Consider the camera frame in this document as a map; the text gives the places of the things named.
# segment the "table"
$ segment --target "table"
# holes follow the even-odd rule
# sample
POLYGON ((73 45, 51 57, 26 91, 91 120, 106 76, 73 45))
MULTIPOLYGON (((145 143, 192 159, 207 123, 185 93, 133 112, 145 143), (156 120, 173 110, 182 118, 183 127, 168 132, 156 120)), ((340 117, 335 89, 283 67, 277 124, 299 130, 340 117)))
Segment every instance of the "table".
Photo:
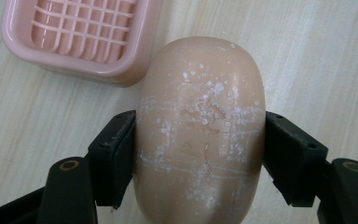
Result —
MULTIPOLYGON (((329 147, 329 161, 358 160, 358 1, 164 1, 153 55, 193 35, 248 50, 267 110, 329 147)), ((136 108, 142 86, 44 70, 11 54, 0 38, 0 205, 44 186, 55 161, 84 156, 108 120, 136 108)), ((271 182, 263 168, 242 223, 318 223, 318 200, 312 208, 286 206, 271 182)), ((98 212, 100 223, 146 223, 131 184, 118 210, 98 212)))

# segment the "pink plastic container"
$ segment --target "pink plastic container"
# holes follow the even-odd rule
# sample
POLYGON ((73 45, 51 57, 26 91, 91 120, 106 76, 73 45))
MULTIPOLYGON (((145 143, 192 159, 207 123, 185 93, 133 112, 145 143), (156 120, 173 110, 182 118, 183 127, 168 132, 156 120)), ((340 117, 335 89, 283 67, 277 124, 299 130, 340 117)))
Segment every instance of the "pink plastic container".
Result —
POLYGON ((7 0, 9 50, 47 69, 130 86, 146 73, 162 0, 7 0))

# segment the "soap bar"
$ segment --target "soap bar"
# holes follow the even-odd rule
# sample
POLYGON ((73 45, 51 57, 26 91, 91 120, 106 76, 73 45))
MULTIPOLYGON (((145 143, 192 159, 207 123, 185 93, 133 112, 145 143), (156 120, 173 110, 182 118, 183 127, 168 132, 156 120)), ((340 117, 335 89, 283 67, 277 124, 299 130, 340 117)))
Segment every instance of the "soap bar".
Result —
POLYGON ((187 37, 164 47, 145 77, 133 184, 151 223, 241 223, 261 169, 265 100, 240 46, 187 37))

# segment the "oval soap bar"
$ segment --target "oval soap bar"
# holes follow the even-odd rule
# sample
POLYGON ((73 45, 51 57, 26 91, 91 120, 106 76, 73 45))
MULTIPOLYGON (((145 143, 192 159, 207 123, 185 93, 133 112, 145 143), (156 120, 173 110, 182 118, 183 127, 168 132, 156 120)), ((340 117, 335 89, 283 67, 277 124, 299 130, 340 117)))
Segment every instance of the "oval soap bar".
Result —
POLYGON ((241 223, 261 169, 264 89, 244 49, 189 37, 167 45, 145 78, 134 189, 152 223, 241 223))

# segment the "soap dish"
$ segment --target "soap dish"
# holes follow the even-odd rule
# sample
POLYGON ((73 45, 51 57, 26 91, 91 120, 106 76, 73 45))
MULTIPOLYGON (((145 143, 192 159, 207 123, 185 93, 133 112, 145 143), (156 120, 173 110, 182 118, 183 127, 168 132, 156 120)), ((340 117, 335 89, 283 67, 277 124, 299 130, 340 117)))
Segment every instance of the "soap dish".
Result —
POLYGON ((8 49, 47 69, 129 86, 146 73, 162 0, 7 0, 8 49))

